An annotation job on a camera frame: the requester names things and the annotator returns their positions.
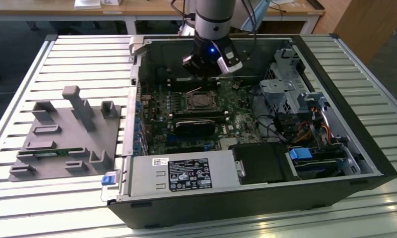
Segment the white sticker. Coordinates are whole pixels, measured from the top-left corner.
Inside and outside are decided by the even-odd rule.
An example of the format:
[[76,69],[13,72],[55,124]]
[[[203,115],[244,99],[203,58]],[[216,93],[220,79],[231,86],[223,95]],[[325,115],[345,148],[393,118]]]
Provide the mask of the white sticker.
[[121,11],[104,11],[104,14],[121,14]]
[[153,158],[153,166],[168,165],[169,158]]

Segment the yellow wire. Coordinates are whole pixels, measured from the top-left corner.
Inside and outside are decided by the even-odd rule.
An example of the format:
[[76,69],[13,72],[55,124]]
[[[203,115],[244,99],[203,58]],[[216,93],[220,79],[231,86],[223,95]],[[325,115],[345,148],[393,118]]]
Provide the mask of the yellow wire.
[[324,127],[325,130],[327,130],[327,138],[328,138],[328,142],[331,143],[331,131],[329,131],[329,128],[325,125],[320,125],[320,126]]

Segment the warning label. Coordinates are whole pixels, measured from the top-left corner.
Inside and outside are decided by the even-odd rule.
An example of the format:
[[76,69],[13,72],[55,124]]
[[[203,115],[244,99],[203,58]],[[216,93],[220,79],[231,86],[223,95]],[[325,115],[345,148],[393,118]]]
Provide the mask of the warning label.
[[208,159],[168,162],[169,190],[172,192],[212,188]]

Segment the red wire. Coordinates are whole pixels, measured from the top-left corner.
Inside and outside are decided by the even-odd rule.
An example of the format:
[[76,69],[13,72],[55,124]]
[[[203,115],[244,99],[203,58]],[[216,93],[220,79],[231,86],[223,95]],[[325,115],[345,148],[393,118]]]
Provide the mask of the red wire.
[[299,135],[297,135],[297,136],[300,136],[300,130],[301,130],[303,125],[304,125],[304,124],[308,124],[308,123],[309,123],[309,122],[305,121],[305,122],[303,122],[303,123],[300,124],[300,126],[299,126]]

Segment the motherboard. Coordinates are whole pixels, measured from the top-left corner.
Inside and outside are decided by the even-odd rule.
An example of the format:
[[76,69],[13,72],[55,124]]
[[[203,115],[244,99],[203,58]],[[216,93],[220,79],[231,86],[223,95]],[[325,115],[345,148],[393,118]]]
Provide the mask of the motherboard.
[[263,141],[251,114],[252,86],[235,77],[185,91],[171,83],[143,94],[149,155],[227,150]]

